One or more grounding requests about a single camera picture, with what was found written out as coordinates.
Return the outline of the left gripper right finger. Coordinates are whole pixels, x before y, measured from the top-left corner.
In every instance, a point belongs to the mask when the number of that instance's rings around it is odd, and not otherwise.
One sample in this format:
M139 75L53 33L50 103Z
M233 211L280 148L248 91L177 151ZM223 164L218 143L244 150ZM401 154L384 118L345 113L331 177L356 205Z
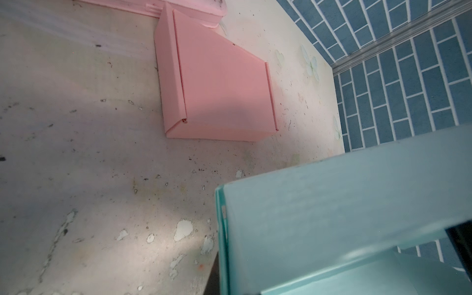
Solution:
M448 239L446 262L456 269L463 269L472 281L472 221L445 229Z

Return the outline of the pink paper box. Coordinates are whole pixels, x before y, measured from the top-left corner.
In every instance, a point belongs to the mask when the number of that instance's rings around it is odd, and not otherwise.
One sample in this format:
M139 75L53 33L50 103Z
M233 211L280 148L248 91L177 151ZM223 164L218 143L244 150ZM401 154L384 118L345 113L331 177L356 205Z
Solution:
M168 138L254 142L277 132L267 62L169 4L154 41Z

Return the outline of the light blue paper box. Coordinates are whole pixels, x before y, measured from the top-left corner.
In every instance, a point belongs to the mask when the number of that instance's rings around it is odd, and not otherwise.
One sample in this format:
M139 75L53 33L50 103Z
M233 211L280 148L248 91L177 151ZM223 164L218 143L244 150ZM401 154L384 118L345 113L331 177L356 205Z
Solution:
M472 220L469 124L219 186L223 295L469 295L470 271L398 252Z

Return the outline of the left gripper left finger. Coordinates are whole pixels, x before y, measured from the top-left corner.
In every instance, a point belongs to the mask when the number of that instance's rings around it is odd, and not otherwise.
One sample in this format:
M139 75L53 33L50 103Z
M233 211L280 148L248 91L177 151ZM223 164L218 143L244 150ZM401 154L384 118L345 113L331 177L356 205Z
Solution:
M220 263L216 254L203 295L220 295Z

